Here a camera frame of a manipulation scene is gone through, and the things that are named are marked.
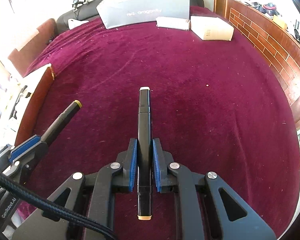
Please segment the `black marker yellow cap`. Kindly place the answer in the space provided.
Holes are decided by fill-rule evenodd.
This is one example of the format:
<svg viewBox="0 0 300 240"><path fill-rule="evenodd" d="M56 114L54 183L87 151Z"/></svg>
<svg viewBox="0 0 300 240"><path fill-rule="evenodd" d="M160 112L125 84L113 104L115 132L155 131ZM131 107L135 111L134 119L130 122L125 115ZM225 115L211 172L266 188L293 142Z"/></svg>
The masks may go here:
<svg viewBox="0 0 300 240"><path fill-rule="evenodd" d="M50 146L81 108L81 102L74 100L48 127L41 136L41 141Z"/></svg>

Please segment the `black marker orange caps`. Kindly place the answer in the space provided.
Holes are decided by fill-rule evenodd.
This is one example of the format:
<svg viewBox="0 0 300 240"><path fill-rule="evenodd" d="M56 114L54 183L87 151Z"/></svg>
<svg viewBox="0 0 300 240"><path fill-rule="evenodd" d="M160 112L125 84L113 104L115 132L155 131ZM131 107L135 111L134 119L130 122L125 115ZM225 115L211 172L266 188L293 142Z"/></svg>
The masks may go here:
<svg viewBox="0 0 300 240"><path fill-rule="evenodd" d="M138 110L138 219L152 217L152 131L149 87L139 89Z"/></svg>

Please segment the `white gold-edged cardboard tray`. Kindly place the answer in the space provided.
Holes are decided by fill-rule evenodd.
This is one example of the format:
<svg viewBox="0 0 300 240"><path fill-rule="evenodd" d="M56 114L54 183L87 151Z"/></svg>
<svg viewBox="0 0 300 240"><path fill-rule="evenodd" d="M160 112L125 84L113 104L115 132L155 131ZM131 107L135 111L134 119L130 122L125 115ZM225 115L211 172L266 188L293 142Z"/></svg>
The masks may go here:
<svg viewBox="0 0 300 240"><path fill-rule="evenodd" d="M0 119L8 144L18 146L33 135L39 110L54 80L55 74L49 63L18 83Z"/></svg>

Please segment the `dark red bed cover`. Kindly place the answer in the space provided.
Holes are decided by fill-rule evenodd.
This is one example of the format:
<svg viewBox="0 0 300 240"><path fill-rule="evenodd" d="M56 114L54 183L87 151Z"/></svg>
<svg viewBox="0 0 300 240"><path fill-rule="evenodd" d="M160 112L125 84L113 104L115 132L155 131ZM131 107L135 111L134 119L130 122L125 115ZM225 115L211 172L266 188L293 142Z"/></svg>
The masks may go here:
<svg viewBox="0 0 300 240"><path fill-rule="evenodd" d="M215 171L282 235L300 192L300 153L288 100L265 59L239 31L203 41L155 22L106 29L101 20L58 35L29 71L56 78L38 114L43 134L74 100L69 122L26 186L48 197L74 172L91 174L138 134L139 89L151 89L152 131L175 161Z"/></svg>

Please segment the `white plastic bag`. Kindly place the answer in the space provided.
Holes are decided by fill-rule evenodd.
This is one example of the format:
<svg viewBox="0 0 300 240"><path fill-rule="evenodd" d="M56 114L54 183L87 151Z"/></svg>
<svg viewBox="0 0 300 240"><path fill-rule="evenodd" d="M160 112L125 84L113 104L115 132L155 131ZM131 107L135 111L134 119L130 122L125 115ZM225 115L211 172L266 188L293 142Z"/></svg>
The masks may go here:
<svg viewBox="0 0 300 240"><path fill-rule="evenodd" d="M68 19L68 28L70 30L76 28L76 27L79 27L80 25L83 25L83 24L86 24L88 23L89 21L79 21L79 20L76 20L76 19L73 19L73 18L70 18Z"/></svg>

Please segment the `beige cardboard box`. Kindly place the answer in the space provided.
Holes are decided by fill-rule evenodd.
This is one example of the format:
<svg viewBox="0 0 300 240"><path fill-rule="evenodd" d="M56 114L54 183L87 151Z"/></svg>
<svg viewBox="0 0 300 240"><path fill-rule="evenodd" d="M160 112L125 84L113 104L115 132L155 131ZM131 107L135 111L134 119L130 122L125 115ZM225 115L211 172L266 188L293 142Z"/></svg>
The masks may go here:
<svg viewBox="0 0 300 240"><path fill-rule="evenodd" d="M206 41L231 41L234 34L232 25L218 17L191 16L191 30Z"/></svg>

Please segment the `white flat box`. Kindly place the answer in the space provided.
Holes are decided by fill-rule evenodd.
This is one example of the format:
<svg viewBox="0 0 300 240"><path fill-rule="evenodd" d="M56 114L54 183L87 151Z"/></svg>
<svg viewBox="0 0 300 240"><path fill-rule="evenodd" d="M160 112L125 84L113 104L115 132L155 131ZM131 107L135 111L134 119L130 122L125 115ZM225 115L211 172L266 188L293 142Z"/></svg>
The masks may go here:
<svg viewBox="0 0 300 240"><path fill-rule="evenodd" d="M184 18L159 16L156 18L157 27L179 30L189 30L190 20Z"/></svg>

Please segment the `black padded headboard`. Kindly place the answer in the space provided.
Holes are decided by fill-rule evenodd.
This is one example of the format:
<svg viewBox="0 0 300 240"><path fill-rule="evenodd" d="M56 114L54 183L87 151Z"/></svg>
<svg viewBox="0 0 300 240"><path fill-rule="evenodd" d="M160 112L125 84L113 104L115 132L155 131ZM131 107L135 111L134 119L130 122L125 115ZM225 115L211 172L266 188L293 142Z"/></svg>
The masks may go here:
<svg viewBox="0 0 300 240"><path fill-rule="evenodd" d="M61 16L56 21L56 29L57 33L61 34L67 30L68 28L68 19L73 18L79 21L90 21L99 17L99 13L97 11L97 6L103 0L91 0L88 4L79 5L76 11L72 9Z"/></svg>

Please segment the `black clamp on headboard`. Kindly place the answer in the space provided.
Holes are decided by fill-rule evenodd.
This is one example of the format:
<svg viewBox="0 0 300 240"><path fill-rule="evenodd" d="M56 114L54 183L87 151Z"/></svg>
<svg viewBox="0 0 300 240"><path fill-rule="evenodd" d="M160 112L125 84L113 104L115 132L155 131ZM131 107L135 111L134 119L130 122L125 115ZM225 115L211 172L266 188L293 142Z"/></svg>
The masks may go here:
<svg viewBox="0 0 300 240"><path fill-rule="evenodd" d="M79 5L82 5L83 2L80 0L73 0L72 2L72 10L76 11Z"/></svg>

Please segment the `wooden brick-pattern cabinet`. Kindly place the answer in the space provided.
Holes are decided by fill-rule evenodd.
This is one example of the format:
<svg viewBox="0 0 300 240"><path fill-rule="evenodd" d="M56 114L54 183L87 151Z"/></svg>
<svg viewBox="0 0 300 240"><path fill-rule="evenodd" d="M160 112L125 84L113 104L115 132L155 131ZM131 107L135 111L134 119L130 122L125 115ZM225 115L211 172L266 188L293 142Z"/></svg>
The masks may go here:
<svg viewBox="0 0 300 240"><path fill-rule="evenodd" d="M263 56L278 79L300 128L300 45L261 12L226 0L225 17Z"/></svg>

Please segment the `grey shoe box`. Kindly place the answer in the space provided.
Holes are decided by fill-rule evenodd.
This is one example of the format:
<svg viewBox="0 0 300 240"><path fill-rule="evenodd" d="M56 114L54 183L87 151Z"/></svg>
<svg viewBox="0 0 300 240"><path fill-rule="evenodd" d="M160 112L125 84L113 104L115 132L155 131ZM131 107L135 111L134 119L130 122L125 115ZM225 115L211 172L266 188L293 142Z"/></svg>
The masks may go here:
<svg viewBox="0 0 300 240"><path fill-rule="evenodd" d="M159 16L190 16L190 0L103 0L96 10L106 29L153 22Z"/></svg>

